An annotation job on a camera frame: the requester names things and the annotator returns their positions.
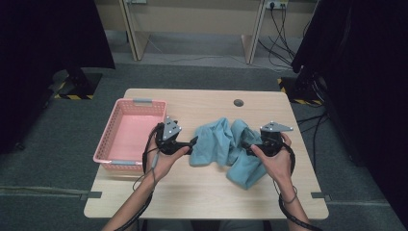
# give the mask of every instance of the black curtain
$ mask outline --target black curtain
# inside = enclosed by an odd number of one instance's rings
[[[4,153],[35,120],[57,71],[115,64],[91,0],[3,0],[0,30],[0,153]]]
[[[408,228],[408,1],[320,3],[293,68],[324,79],[332,119]]]

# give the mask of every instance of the small round hole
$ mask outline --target small round hole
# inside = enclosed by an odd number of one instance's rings
[[[242,107],[243,106],[243,101],[241,99],[236,99],[234,100],[234,105],[237,107]]]

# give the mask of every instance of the wooden table top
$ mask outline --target wooden table top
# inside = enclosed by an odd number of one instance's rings
[[[287,132],[296,156],[293,184],[310,219],[328,217],[317,177],[300,135],[288,97],[283,92],[242,90],[159,90],[129,89],[125,98],[152,98],[167,103],[167,115],[182,127],[178,141],[189,141],[196,128],[226,117],[230,123],[242,119],[253,130],[272,120],[290,127]],[[243,106],[234,105],[234,100]],[[249,190],[226,178],[228,167],[212,163],[191,167],[189,157],[178,160],[170,173],[156,187],[149,207],[141,218],[189,219],[275,219],[285,218],[278,206],[278,194],[272,179],[265,175]],[[84,213],[89,218],[110,218],[132,193],[140,174],[115,172],[99,167],[92,192],[100,198],[89,198]]]

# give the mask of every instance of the basket handle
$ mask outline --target basket handle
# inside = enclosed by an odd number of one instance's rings
[[[112,160],[112,161],[110,161],[110,164],[111,165],[117,165],[117,166],[141,166],[142,162]]]
[[[140,105],[140,106],[149,106],[152,107],[153,106],[153,99],[151,98],[133,98],[133,103],[135,105]]]

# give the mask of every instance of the controller cable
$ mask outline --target controller cable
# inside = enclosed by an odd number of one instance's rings
[[[294,169],[294,152],[291,149],[290,146],[288,146],[287,144],[285,144],[284,142],[281,143],[290,153],[291,155],[291,162],[292,162],[292,169],[291,169],[291,174],[293,173],[293,169]],[[282,211],[282,213],[286,216],[287,219],[289,219],[291,222],[294,222],[295,224],[302,226],[303,228],[312,230],[312,231],[322,231],[322,229],[317,228],[316,226],[313,226],[311,224],[308,224],[304,221],[301,221],[300,219],[296,218],[295,216],[291,215],[288,210],[286,210],[285,206],[284,206],[284,201],[282,199],[282,194],[278,191],[277,187],[276,187],[276,182],[273,181],[273,185],[276,189],[276,192],[279,194],[279,207]],[[285,201],[285,203],[290,204],[292,202],[294,202],[295,199],[297,199],[297,188],[295,186],[293,186],[294,191],[295,191],[295,196],[291,201]]]
[[[156,164],[157,164],[157,161],[159,160],[160,150],[159,150],[158,147],[153,148],[153,149],[151,149],[151,150],[148,150],[148,148],[149,148],[149,146],[150,146],[150,141],[151,141],[151,139],[152,139],[153,136],[157,133],[157,131],[161,128],[161,125],[162,125],[162,124],[159,123],[159,124],[150,132],[150,135],[149,135],[149,138],[148,138],[146,147],[144,148],[144,152],[143,152],[143,155],[142,155],[142,157],[141,157],[141,159],[142,159],[142,166],[143,166],[143,173],[144,173],[144,175],[146,175],[146,174],[149,173],[150,171],[152,172],[152,174],[153,174],[153,180],[154,180],[154,187],[156,187],[156,184],[157,184],[157,182],[156,182],[156,177],[155,177],[155,173],[154,173],[154,168],[155,168],[155,166],[156,166]],[[150,152],[152,152],[152,151],[154,151],[154,150],[157,150],[157,153],[156,153],[156,155],[155,155],[155,157],[154,157],[154,159],[153,159],[153,163],[152,163],[151,168],[146,172],[147,154],[150,153]],[[133,190],[135,190],[135,185],[136,185],[136,183],[137,183],[144,175],[142,175],[141,177],[139,177],[139,178],[135,181],[135,183],[134,183],[134,185],[133,185]],[[153,192],[154,192],[154,188],[153,188],[153,191],[150,193],[149,197],[147,197],[147,200],[146,200],[146,202],[143,204],[143,206],[141,207],[141,209],[140,209],[137,213],[135,213],[126,223],[124,223],[122,226],[120,226],[119,228],[117,228],[115,231],[123,231],[123,230],[126,230],[126,229],[129,228],[129,226],[132,225],[135,221],[139,220],[139,217],[144,213],[144,211],[145,211],[145,210],[147,209],[147,207],[149,206],[149,204],[150,204],[150,202],[151,202],[151,200],[152,200],[152,198],[153,198]]]

